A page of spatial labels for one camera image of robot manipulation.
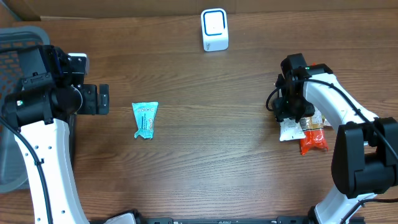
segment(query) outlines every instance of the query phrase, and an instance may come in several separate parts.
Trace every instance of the blue packet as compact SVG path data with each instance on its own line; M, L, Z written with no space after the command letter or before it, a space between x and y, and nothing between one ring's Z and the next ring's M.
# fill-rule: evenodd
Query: blue packet
M154 137L154 123L158 102L150 103L132 103L132 110L136 117L138 131L134 137L143 137L144 139Z

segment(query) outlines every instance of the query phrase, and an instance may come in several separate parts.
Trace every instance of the wood grain surface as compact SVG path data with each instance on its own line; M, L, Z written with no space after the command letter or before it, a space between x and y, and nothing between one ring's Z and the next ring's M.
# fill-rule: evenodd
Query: wood grain surface
M333 185L330 150L279 142L264 103L280 62L326 63L380 117L398 118L398 9L237 14L229 49L204 53L198 16L22 22L90 57L86 83L110 85L107 116L80 116L75 180L86 216L137 208L147 217L305 215ZM153 140L134 139L132 102L158 101ZM398 197L398 188L379 198ZM398 204L369 204L397 223ZM28 190L0 195L0 223L32 223Z
M0 2L0 28L10 27L12 23L17 21L6 7Z

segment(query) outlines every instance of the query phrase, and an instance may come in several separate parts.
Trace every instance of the plastic wrapper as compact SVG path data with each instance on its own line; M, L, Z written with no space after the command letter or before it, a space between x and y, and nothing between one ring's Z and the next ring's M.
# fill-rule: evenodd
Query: plastic wrapper
M305 138L305 134L303 129L301 128L299 123L296 123L295 120L284 119L283 122L280 122L280 141L289 141L295 139L303 139Z
M329 121L325 118L324 115L322 115L322 119L323 119L323 127L331 127L331 124L330 124Z
M302 118L300 125L305 134L305 138L300 139L301 155L305 155L311 149L329 150L323 130L322 114L318 109L315 108L312 117Z
M138 127L138 131L134 134L135 138L141 136L144 139L152 139L154 137L155 116L158 105L158 102L132 104Z

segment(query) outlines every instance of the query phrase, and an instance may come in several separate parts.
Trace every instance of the white box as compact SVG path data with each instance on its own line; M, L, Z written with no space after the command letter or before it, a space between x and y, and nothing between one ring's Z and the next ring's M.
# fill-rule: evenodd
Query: white box
M228 48L228 23L224 9L206 9L201 15L203 48L207 52Z

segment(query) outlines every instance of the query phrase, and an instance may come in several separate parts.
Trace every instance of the black cable clip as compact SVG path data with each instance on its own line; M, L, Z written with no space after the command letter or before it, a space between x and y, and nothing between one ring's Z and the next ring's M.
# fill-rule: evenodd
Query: black cable clip
M44 159L42 159L40 162L35 161L35 166L40 166L44 163Z

